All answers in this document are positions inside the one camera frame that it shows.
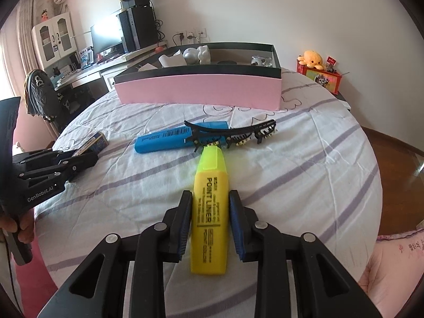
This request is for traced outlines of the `person's left hand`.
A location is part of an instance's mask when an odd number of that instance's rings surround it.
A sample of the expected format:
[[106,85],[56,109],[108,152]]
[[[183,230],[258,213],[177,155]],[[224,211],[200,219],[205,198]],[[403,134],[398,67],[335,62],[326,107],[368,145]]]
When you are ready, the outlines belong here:
[[18,233],[20,242],[29,244],[34,240],[34,210],[31,209],[19,218],[17,223],[13,218],[1,215],[1,228],[8,233]]

